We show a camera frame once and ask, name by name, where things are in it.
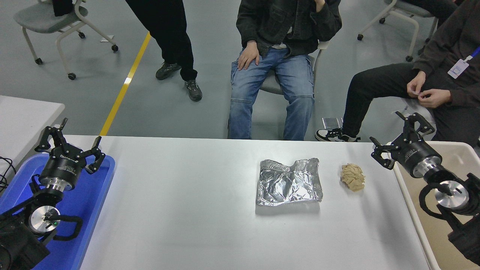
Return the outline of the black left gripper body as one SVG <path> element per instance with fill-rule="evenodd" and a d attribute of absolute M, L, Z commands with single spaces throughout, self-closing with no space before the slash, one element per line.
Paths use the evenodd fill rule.
<path fill-rule="evenodd" d="M 67 181 L 70 186 L 75 186 L 82 169 L 86 166 L 86 158 L 77 158 L 77 155 L 79 153 L 73 150 L 65 153 L 60 148 L 53 149 L 40 174 L 41 185 L 46 186 L 49 179 L 60 179 Z"/>

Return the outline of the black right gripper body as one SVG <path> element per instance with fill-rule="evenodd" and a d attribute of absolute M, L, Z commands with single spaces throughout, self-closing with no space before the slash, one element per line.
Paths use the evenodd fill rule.
<path fill-rule="evenodd" d="M 394 160 L 411 176 L 423 176 L 442 164 L 442 156 L 424 141 L 401 145 Z"/>

